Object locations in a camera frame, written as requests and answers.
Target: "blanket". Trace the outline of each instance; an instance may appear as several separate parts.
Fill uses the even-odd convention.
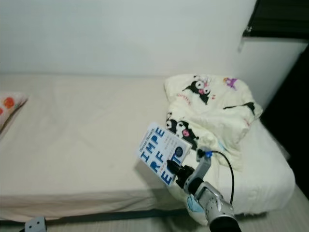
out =
[[[232,77],[182,74],[168,78],[165,91],[169,101],[166,128],[192,145],[183,165],[196,168],[196,150],[208,147],[223,152],[232,168],[241,171],[239,142],[263,111],[248,86]],[[227,166],[225,159],[213,156],[204,177],[215,188],[218,188],[219,165]],[[197,222],[207,224],[204,212],[192,197],[175,183],[169,190],[186,203]]]

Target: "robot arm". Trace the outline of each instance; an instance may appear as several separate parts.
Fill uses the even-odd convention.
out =
[[[211,166],[212,152],[198,152],[199,165],[194,170],[168,160],[168,169],[176,174],[176,183],[204,209],[211,232],[241,232],[234,215],[233,206],[226,202],[222,194],[203,177]]]

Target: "book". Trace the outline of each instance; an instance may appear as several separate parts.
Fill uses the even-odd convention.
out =
[[[153,122],[148,126],[136,153],[169,186],[175,175],[169,171],[167,161],[172,160],[181,165],[191,146],[187,141]]]

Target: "floor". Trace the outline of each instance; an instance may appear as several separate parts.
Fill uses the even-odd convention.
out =
[[[309,201],[296,187],[287,206],[260,216],[239,218],[242,232],[309,231]],[[2,225],[0,232],[18,232],[22,226]],[[151,217],[130,220],[48,225],[48,232],[209,232],[189,216]]]

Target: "bed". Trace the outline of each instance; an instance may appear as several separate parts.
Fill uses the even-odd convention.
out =
[[[184,208],[135,151],[147,128],[165,124],[164,77],[2,75],[0,90],[28,102],[0,140],[0,218],[27,221],[95,213]],[[235,173],[236,213],[285,206],[295,180],[258,120],[241,142]],[[219,191],[231,177],[221,166]]]

